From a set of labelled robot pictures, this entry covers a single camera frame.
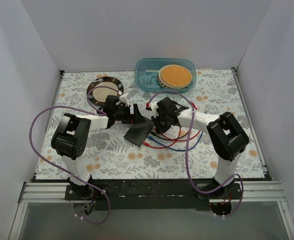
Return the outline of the black network switch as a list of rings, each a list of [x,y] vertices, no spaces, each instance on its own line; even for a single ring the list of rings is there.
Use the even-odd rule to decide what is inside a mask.
[[[125,134],[124,138],[132,144],[141,147],[149,133],[152,131],[154,123],[146,119],[145,122],[133,124]]]

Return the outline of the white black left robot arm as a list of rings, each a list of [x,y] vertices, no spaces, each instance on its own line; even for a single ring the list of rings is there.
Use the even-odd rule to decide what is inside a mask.
[[[86,183],[90,173],[81,159],[89,132],[109,129],[116,121],[134,126],[147,123],[137,104],[130,105],[126,96],[107,96],[100,110],[106,115],[65,113],[51,140],[51,147],[62,156],[67,170],[71,172],[70,181],[77,186],[76,194],[82,200],[88,200],[93,195],[93,187]]]

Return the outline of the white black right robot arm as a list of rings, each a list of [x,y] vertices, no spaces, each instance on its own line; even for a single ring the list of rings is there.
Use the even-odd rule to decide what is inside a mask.
[[[201,195],[226,198],[235,182],[238,160],[249,144],[248,135],[234,115],[230,112],[221,115],[202,113],[194,106],[176,104],[168,97],[159,102],[149,102],[146,108],[153,114],[151,119],[158,133],[165,133],[170,127],[178,126],[209,135],[218,155],[216,173],[211,184],[204,187],[196,186],[193,180],[189,182]]]

